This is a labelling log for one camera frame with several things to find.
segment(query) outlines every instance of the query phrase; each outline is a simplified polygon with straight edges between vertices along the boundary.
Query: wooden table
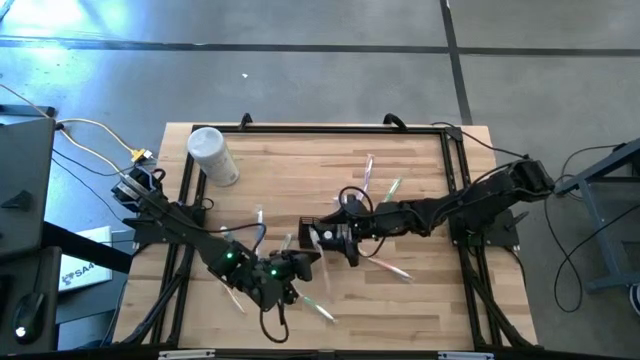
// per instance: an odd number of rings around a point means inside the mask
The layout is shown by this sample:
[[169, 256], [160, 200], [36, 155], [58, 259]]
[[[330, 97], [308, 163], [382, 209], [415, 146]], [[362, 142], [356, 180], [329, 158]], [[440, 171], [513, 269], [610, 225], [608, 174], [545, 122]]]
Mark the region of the wooden table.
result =
[[[169, 123], [166, 127], [158, 167], [167, 172], [164, 192], [171, 200], [178, 197], [187, 155], [186, 141], [192, 125]], [[471, 126], [465, 130], [490, 143], [487, 127]], [[207, 185], [205, 194], [216, 204], [208, 212], [206, 226], [219, 228], [255, 222], [255, 208], [261, 204], [264, 221], [269, 227], [263, 253], [279, 248], [287, 233], [297, 234], [299, 216], [329, 214], [336, 209], [333, 198], [341, 188], [362, 186], [367, 154], [375, 155], [369, 188], [374, 202], [383, 199], [399, 176], [403, 177], [403, 182], [395, 200], [447, 194], [437, 136], [227, 134], [226, 141], [240, 168], [240, 179], [228, 188]], [[495, 167], [490, 150], [468, 139], [465, 139], [465, 148], [472, 179]], [[452, 146], [451, 149], [455, 159], [455, 148]], [[194, 171], [190, 202], [197, 175], [198, 171]], [[235, 236], [250, 246], [255, 232], [255, 229], [247, 229], [236, 232]], [[373, 241], [363, 243], [365, 251], [369, 252], [376, 245]], [[152, 245], [135, 258], [117, 321], [116, 340], [131, 333], [158, 296], [166, 251], [166, 245]], [[415, 278], [413, 283], [400, 281], [365, 260], [361, 260], [359, 267], [350, 268], [339, 254], [331, 253], [327, 257], [333, 302], [326, 295], [319, 262], [313, 265], [314, 281], [296, 281], [296, 286], [329, 310], [338, 323], [328, 323], [298, 302], [287, 307], [291, 337], [282, 345], [263, 336], [258, 323], [258, 307], [239, 293], [248, 314], [240, 313], [222, 284], [196, 257], [180, 346], [369, 350], [472, 348], [459, 257], [450, 244], [447, 226], [438, 227], [430, 238], [407, 235], [388, 239], [380, 251], [380, 258], [409, 272]], [[535, 343], [518, 264], [500, 248], [488, 248], [487, 261], [497, 303], [525, 338]], [[168, 306], [165, 336], [173, 317], [174, 300]], [[482, 305], [479, 305], [479, 312], [485, 328], [483, 334], [488, 340]], [[275, 337], [283, 335], [276, 311], [268, 313], [265, 322]]]

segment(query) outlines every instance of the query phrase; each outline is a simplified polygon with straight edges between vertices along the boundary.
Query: concrete floor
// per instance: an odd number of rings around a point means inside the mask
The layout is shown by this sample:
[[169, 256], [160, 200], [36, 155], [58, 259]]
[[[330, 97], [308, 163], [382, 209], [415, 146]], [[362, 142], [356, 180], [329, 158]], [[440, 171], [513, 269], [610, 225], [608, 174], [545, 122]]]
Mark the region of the concrete floor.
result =
[[[636, 21], [640, 3], [633, 0], [450, 0], [449, 4], [458, 45], [463, 47], [640, 49]], [[8, 36], [447, 46], [438, 0], [16, 0], [0, 23], [0, 41]], [[542, 160], [553, 177], [575, 150], [638, 137], [640, 57], [600, 55], [461, 55], [473, 123], [488, 125], [495, 145]], [[103, 121], [130, 144], [154, 151], [166, 122], [239, 121], [244, 112], [257, 122], [379, 123], [385, 113], [393, 112], [407, 123], [462, 123], [447, 54], [2, 47], [0, 82], [38, 104], [57, 107], [60, 118]], [[0, 93], [3, 102], [17, 101]], [[127, 164], [128, 154], [94, 130], [78, 126], [74, 136], [120, 165]], [[56, 138], [55, 147], [109, 171], [64, 139]], [[605, 154], [583, 154], [569, 172]], [[502, 154], [498, 159], [499, 163], [511, 160]], [[100, 195], [110, 197], [115, 179], [67, 165]], [[105, 224], [124, 228], [55, 165], [51, 182], [57, 191], [49, 193], [47, 220], [70, 230]], [[128, 215], [107, 201], [119, 216]], [[552, 285], [562, 255], [546, 229], [542, 204], [518, 205], [518, 209], [531, 213], [519, 232], [540, 344], [554, 350], [640, 356], [640, 318], [629, 305], [626, 289], [585, 295], [582, 309], [573, 314], [555, 306]], [[580, 203], [552, 199], [550, 213], [566, 246], [593, 230]], [[575, 255], [587, 280], [601, 274], [603, 266], [597, 247], [591, 245]], [[566, 272], [560, 284], [560, 299], [569, 306], [576, 299], [575, 280]]]

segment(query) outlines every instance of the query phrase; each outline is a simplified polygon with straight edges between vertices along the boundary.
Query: black metal frame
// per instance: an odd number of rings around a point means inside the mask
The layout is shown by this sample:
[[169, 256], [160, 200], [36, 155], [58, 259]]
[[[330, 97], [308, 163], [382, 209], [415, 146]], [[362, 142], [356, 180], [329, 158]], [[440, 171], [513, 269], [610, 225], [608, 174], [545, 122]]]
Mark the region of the black metal frame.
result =
[[[453, 163], [452, 156], [450, 151], [450, 140], [454, 141], [456, 152], [458, 154], [458, 161], [461, 169], [461, 178], [463, 187], [468, 187], [471, 184], [471, 177], [469, 174], [469, 167], [466, 159], [466, 152], [464, 149], [464, 143], [462, 138], [462, 132], [460, 128], [446, 128], [446, 127], [415, 127], [409, 128], [407, 127], [402, 120], [400, 120], [397, 116], [393, 114], [387, 114], [383, 120], [383, 125], [393, 124], [395, 126], [378, 126], [378, 127], [363, 127], [363, 126], [278, 126], [278, 125], [268, 125], [268, 126], [250, 126], [248, 124], [253, 123], [253, 119], [251, 115], [244, 114], [242, 117], [242, 121], [239, 125], [221, 125], [221, 126], [213, 126], [223, 133], [247, 133], [247, 134], [266, 134], [266, 133], [324, 133], [324, 134], [421, 134], [421, 135], [437, 135], [440, 139], [441, 150], [444, 160], [445, 167], [445, 176], [447, 180], [447, 186], [449, 192], [455, 192], [457, 190], [456, 178], [453, 171]], [[191, 131], [196, 131], [203, 127], [209, 127], [209, 125], [194, 125]], [[184, 175], [182, 178], [182, 185], [180, 188], [180, 201], [184, 201], [186, 198], [186, 193], [188, 192], [190, 178], [192, 174], [194, 161], [193, 158], [189, 155], [187, 157], [187, 163], [185, 164]], [[203, 172], [200, 172], [200, 176], [198, 178], [198, 185], [196, 188], [195, 199], [196, 203], [202, 202], [202, 198], [204, 197], [205, 191], [205, 180], [206, 175]], [[468, 264], [469, 254], [468, 248], [463, 241], [454, 242], [457, 244], [458, 253], [460, 256], [460, 263], [463, 274], [463, 284], [465, 288], [465, 297], [467, 302], [467, 310], [469, 313], [469, 326], [471, 329], [471, 336], [473, 340], [474, 350], [479, 351], [483, 347], [487, 345], [486, 341], [482, 336], [482, 331], [480, 328], [480, 319], [478, 316], [478, 308], [476, 304], [475, 298], [475, 290], [473, 286], [472, 274], [465, 270], [473, 271], [472, 268], [465, 267], [464, 264]], [[173, 258], [170, 258], [170, 254], [167, 255], [167, 265], [165, 267], [165, 275], [170, 274], [169, 270], [170, 266], [175, 264], [176, 254], [173, 254]], [[480, 245], [476, 247], [476, 259], [478, 261], [478, 269], [479, 269], [479, 277], [480, 283], [484, 286], [484, 290], [488, 293], [488, 296], [492, 299], [493, 293], [490, 285], [489, 271], [487, 267], [484, 245]], [[169, 276], [163, 276], [162, 283], [168, 284], [170, 281]], [[184, 287], [188, 286], [188, 279], [186, 279]], [[186, 290], [184, 292], [178, 293], [178, 302], [176, 303], [176, 310], [174, 314], [174, 319], [172, 323], [171, 335], [169, 336], [168, 341], [172, 344], [177, 345], [179, 340], [180, 328], [182, 326], [182, 314], [184, 313], [184, 297], [186, 297]], [[502, 346], [502, 338], [500, 334], [500, 328], [494, 316], [489, 313], [489, 328], [491, 332], [491, 344]], [[163, 319], [160, 319], [154, 327], [154, 330], [157, 328], [154, 334], [158, 334], [155, 338], [152, 338], [153, 342], [159, 342], [160, 338], [160, 329], [163, 324]]]

